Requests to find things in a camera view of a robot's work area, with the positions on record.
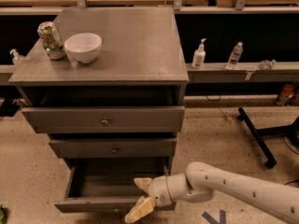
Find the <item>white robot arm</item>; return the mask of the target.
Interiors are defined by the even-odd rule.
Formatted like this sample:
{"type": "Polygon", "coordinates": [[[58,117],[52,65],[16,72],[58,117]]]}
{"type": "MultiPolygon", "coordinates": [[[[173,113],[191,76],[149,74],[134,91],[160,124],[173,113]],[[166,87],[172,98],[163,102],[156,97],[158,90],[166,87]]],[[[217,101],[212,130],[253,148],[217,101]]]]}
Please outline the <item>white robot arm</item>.
{"type": "Polygon", "coordinates": [[[230,173],[203,162],[192,162],[176,175],[136,178],[135,185],[147,193],[125,216],[134,223],[156,207],[177,201],[206,202],[216,190],[254,206],[287,224],[299,224],[299,188],[230,173]]]}

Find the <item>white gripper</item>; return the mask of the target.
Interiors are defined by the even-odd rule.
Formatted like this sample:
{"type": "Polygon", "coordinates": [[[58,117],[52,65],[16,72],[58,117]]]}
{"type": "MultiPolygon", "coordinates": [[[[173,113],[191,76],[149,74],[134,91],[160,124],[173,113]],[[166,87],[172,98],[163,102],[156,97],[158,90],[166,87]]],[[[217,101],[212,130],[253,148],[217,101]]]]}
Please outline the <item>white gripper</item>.
{"type": "Polygon", "coordinates": [[[153,180],[151,178],[135,178],[135,185],[145,192],[149,192],[149,196],[145,198],[141,196],[135,206],[125,216],[124,220],[127,224],[132,224],[140,218],[147,216],[154,211],[155,206],[164,207],[172,203],[168,186],[167,177],[160,176],[153,180]]]}

